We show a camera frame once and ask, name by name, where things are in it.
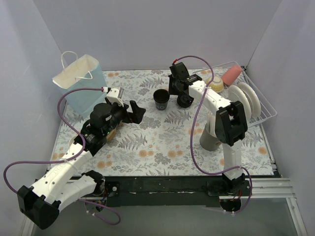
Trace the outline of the stack of black lids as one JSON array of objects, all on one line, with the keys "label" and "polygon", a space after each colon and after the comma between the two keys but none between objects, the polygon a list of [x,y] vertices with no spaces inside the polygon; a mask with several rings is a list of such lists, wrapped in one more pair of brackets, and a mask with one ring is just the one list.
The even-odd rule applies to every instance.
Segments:
[{"label": "stack of black lids", "polygon": [[192,105],[194,98],[189,95],[182,94],[177,97],[177,104],[182,108],[188,108]]}]

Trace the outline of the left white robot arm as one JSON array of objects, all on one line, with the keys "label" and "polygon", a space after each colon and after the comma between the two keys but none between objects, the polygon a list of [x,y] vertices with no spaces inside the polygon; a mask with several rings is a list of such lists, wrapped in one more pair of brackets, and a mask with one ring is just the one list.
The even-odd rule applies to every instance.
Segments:
[{"label": "left white robot arm", "polygon": [[105,178],[96,171],[82,174],[74,183],[68,181],[107,143],[111,131],[122,122],[140,124],[145,111],[133,100],[122,106],[116,102],[97,104],[64,155],[65,161],[54,165],[30,187],[18,190],[20,211],[44,230],[55,222],[60,211],[79,198],[103,195]]}]

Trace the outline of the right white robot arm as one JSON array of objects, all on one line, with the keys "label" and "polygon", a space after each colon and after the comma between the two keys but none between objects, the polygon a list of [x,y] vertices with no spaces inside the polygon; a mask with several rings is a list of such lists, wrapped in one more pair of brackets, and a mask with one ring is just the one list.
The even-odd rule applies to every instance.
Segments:
[{"label": "right white robot arm", "polygon": [[217,138],[223,147],[224,169],[220,172],[222,188],[227,195],[236,194],[245,182],[245,174],[241,168],[241,145],[248,125],[243,104],[225,99],[213,91],[200,76],[190,75],[182,62],[174,61],[170,71],[170,94],[187,95],[209,110],[211,118],[207,132]]}]

